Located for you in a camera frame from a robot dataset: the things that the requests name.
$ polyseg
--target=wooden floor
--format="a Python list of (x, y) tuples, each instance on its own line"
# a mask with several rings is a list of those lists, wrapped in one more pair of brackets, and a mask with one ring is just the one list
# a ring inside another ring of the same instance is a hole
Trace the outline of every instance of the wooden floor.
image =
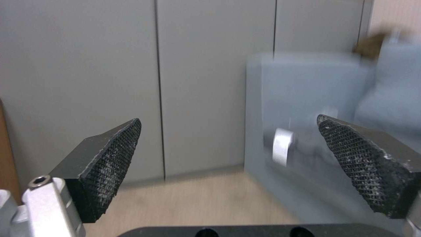
[(116, 237), (142, 226), (295, 224), (275, 198), (243, 172), (123, 188), (87, 237)]

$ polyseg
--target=gray cabinet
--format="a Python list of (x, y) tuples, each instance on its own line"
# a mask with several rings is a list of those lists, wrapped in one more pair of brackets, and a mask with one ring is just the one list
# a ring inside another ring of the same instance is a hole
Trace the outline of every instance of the gray cabinet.
[(372, 0), (278, 0), (275, 51), (350, 52), (368, 29)]
[(157, 0), (165, 173), (244, 162), (245, 64), (273, 50), (275, 0)]
[(125, 182), (163, 178), (153, 0), (2, 0), (0, 97), (21, 186), (139, 117)]

